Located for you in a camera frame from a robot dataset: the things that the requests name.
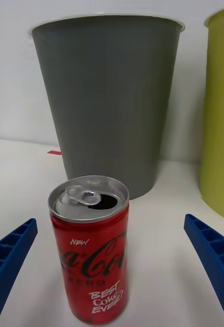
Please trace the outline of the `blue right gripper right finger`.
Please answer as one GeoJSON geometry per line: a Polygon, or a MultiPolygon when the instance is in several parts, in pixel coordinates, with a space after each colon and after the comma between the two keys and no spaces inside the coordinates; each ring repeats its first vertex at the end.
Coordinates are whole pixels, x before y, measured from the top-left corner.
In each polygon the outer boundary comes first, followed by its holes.
{"type": "Polygon", "coordinates": [[[191,214],[185,216],[184,230],[224,311],[224,236],[191,214]]]}

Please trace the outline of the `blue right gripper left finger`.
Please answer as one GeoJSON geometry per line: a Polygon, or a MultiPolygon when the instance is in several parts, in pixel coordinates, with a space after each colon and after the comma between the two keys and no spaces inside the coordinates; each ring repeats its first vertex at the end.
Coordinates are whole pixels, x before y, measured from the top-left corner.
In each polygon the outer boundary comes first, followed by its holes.
{"type": "Polygon", "coordinates": [[[0,240],[0,315],[37,234],[31,218],[0,240]]]}

